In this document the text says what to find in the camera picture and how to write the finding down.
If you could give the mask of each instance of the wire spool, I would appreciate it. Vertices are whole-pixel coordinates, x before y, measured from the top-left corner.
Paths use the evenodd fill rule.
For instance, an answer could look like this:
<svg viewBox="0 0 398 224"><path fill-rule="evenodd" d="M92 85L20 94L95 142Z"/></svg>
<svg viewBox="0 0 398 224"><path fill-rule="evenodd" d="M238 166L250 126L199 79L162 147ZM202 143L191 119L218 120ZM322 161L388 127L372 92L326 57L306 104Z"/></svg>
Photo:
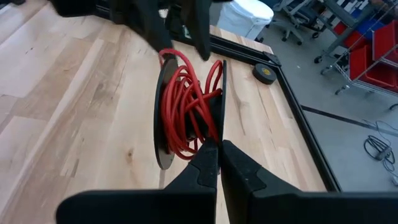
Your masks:
<svg viewBox="0 0 398 224"><path fill-rule="evenodd" d="M185 65L178 66L174 56ZM202 90L188 58L174 49L159 52L159 74L154 110L154 145L158 165L168 169L177 155L190 160L198 150L198 141L223 137L226 61L216 61Z"/></svg>

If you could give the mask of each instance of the office chair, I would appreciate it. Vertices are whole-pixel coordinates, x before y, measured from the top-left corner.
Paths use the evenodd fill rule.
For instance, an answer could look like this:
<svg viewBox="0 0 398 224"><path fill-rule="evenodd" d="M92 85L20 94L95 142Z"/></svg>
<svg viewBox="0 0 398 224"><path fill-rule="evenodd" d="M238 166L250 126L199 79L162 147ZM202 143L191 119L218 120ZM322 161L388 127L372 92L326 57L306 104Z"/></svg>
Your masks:
<svg viewBox="0 0 398 224"><path fill-rule="evenodd" d="M318 13L315 12L311 7L312 0L261 0L267 4L275 12L284 12L288 15L290 22L282 19L273 19L272 22L267 25L278 26L284 29L284 36L282 41L286 41L290 34L293 34L298 38L297 44L303 44L303 37L300 34L299 28L301 26L307 27L314 30L312 38L316 39L319 36L319 29L313 27L318 19Z"/></svg>

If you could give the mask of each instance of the wooden table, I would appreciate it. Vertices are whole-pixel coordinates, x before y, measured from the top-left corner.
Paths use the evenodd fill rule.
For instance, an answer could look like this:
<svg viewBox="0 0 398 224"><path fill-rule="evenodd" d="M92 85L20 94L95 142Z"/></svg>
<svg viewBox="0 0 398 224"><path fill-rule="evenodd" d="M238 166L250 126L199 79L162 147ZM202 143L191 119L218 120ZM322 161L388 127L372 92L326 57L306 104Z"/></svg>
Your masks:
<svg viewBox="0 0 398 224"><path fill-rule="evenodd" d="M157 189L185 167L161 171L153 145L157 54L124 26L61 18L46 0L0 11L0 223L53 223L57 205L89 189ZM262 45L212 27L213 34ZM204 80L228 61L224 138L281 179L324 191L278 82L213 54L203 62L175 42ZM227 223L221 181L217 223Z"/></svg>

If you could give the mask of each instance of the white trash bin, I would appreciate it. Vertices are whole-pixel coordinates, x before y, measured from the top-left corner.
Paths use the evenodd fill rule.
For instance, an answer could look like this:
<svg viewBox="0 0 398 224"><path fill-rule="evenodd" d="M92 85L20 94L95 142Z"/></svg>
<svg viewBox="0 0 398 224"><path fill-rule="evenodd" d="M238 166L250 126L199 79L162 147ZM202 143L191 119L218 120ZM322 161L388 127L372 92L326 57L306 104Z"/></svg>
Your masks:
<svg viewBox="0 0 398 224"><path fill-rule="evenodd" d="M254 40L274 17L274 11L258 0L224 3L217 27Z"/></svg>

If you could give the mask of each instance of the wire rack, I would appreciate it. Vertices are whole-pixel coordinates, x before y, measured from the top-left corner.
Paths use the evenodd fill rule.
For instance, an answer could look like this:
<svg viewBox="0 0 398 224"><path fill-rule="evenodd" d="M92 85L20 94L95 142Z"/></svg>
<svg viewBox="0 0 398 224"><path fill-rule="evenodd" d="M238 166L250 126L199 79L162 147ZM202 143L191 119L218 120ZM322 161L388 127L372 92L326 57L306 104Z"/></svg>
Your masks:
<svg viewBox="0 0 398 224"><path fill-rule="evenodd" d="M351 49L356 46L356 44L359 43L359 41L361 39L364 38L364 36L368 33L368 32L372 32L373 36L374 36L374 31L373 31L373 27L383 19L383 17L385 17L386 15L388 15L389 13L391 13L392 10L395 10L395 8L398 5L398 1L394 1L391 2L392 4L390 4L389 9L366 31L364 32L364 34L350 47L348 48L343 54L341 54L341 56L331 65L329 65L328 67L324 68L321 71L321 74L324 75L327 72L329 72L330 70L332 70L333 68L335 68L337 71L339 71L339 73L342 74L342 76L346 79L347 83L345 85L343 85L341 88L339 88L338 90L335 91L336 95L339 95L342 91L349 89L351 86L356 86L359 88L362 88L364 90L367 91L371 91L371 92L375 92L375 93L379 93L382 95L392 95L392 96L398 96L398 93L394 92L394 91L390 91L388 89L385 88L381 88L379 86L376 85L372 85L370 83L366 83L361 79L361 77L363 75L365 75L368 71L370 71L370 69L372 69L375 65L377 65L378 63L385 63L388 64L390 66L393 66L397 69L397 73L398 73L398 63L393 62L389 59L387 59L387 56L394 50L396 50L398 48L398 44L396 44L395 46L393 46L393 48L391 48L388 52L386 52L381 58L374 60L373 63L371 64L371 66L369 66L367 69L365 69L365 71L363 71L359 76L357 76L355 79L351 79L350 75L349 75L349 54L351 52ZM343 65L341 65L341 62L343 59L346 59L346 61L348 63L343 63ZM398 107L398 104L396 105L392 105L391 109Z"/></svg>

